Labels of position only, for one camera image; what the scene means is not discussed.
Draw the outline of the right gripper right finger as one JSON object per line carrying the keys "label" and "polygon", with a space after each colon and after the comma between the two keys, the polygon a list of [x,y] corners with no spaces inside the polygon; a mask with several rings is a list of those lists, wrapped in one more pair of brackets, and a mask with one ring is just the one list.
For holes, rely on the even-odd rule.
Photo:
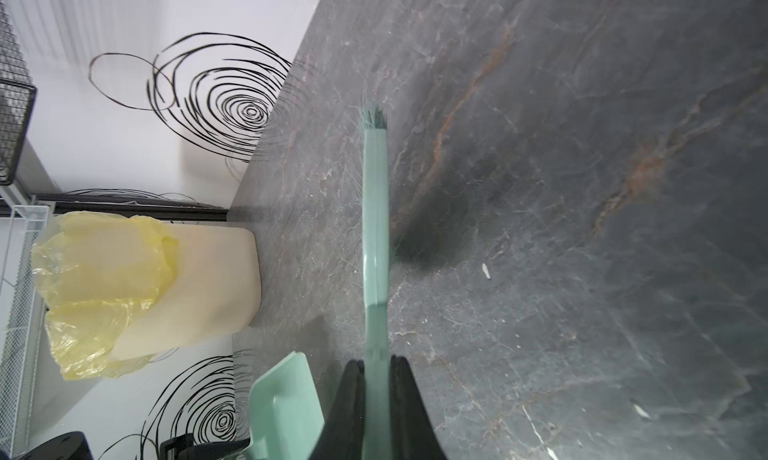
{"label": "right gripper right finger", "polygon": [[389,392],[393,458],[446,460],[405,357],[391,357]]}

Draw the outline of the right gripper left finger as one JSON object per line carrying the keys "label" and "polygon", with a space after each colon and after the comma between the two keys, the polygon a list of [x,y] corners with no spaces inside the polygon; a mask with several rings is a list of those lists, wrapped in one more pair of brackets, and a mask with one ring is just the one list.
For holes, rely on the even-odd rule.
{"label": "right gripper left finger", "polygon": [[364,416],[364,362],[350,360],[344,368],[329,416],[310,459],[360,460]]}

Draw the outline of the mint green hand brush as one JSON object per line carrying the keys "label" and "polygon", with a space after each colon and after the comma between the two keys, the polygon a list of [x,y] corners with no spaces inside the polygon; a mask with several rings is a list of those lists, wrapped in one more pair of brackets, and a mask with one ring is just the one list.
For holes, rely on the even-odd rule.
{"label": "mint green hand brush", "polygon": [[364,459],[391,459],[388,338],[390,220],[387,118],[378,106],[361,110],[362,260],[365,306]]}

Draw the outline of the mint green dustpan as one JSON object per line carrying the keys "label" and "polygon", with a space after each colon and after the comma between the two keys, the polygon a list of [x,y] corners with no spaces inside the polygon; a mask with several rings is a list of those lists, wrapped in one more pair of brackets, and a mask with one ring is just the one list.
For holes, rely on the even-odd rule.
{"label": "mint green dustpan", "polygon": [[231,459],[309,459],[325,419],[304,353],[290,353],[254,382],[248,420],[249,443]]}

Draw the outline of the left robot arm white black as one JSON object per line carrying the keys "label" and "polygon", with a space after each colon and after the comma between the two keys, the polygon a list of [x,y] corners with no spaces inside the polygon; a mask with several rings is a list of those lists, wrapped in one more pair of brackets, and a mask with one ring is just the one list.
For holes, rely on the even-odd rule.
{"label": "left robot arm white black", "polygon": [[[146,436],[139,435],[138,459],[226,459],[237,457],[248,446],[249,440],[212,442],[196,444],[192,434],[184,434],[162,442],[157,446]],[[32,450],[17,456],[17,459],[94,459],[83,432],[73,431],[59,435],[40,444]]]}

